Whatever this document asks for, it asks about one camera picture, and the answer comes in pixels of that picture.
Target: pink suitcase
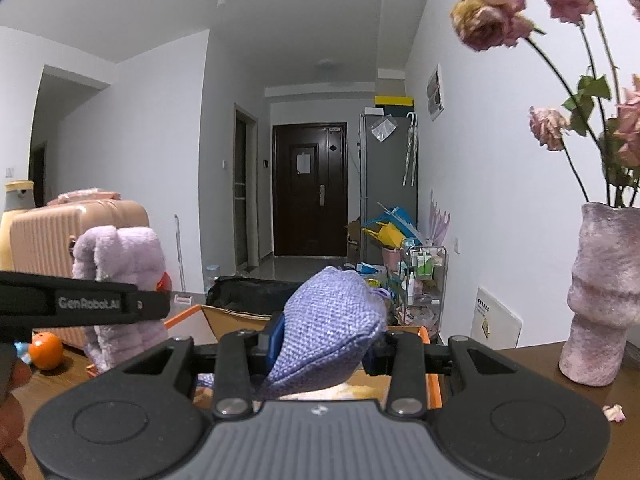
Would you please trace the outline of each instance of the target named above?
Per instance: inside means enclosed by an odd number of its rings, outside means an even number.
[[[11,248],[16,272],[71,278],[69,241],[100,225],[149,226],[145,209],[129,200],[81,200],[33,209],[15,217]],[[79,328],[47,329],[75,348],[84,347]]]

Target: yellow bottle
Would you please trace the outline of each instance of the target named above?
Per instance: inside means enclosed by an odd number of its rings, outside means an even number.
[[[0,220],[0,270],[14,270],[9,230],[17,215],[35,208],[33,182],[15,180],[5,184],[4,187],[6,197],[4,199],[4,213],[2,213],[2,220]]]

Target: human hand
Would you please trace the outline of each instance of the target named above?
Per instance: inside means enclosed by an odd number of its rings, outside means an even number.
[[[15,363],[14,374],[9,383],[9,390],[24,386],[31,379],[31,369],[20,359]],[[24,469],[27,454],[18,440],[24,431],[24,412],[18,399],[8,394],[0,405],[0,453],[9,461],[17,472]]]

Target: white bottle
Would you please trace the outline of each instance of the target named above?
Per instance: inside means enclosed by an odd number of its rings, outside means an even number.
[[[414,286],[415,286],[415,275],[412,271],[409,275],[409,283],[406,284],[406,304],[412,305],[414,304]]]

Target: pink textured vase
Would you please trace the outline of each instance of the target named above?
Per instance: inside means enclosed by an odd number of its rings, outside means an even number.
[[[567,303],[575,316],[560,371],[606,386],[620,369],[626,332],[640,324],[640,209],[583,205],[572,277]]]

